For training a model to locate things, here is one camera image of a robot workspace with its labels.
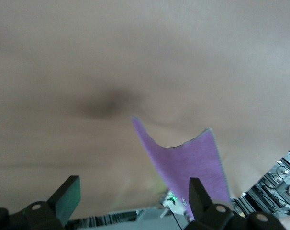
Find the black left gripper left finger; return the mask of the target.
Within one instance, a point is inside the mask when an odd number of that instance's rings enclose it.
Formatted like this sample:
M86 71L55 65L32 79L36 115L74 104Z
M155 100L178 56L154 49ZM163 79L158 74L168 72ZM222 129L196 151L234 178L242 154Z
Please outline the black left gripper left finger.
M0 230L63 230L80 198L80 177L72 175L47 201L33 202L14 214L0 207Z

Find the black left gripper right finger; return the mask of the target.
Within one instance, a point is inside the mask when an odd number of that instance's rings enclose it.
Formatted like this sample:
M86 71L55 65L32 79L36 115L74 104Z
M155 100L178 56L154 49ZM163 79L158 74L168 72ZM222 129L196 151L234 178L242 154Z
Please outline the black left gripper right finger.
M282 230L273 215L252 212L244 218L223 204L214 204L199 178L190 178L189 204L194 216L186 230Z

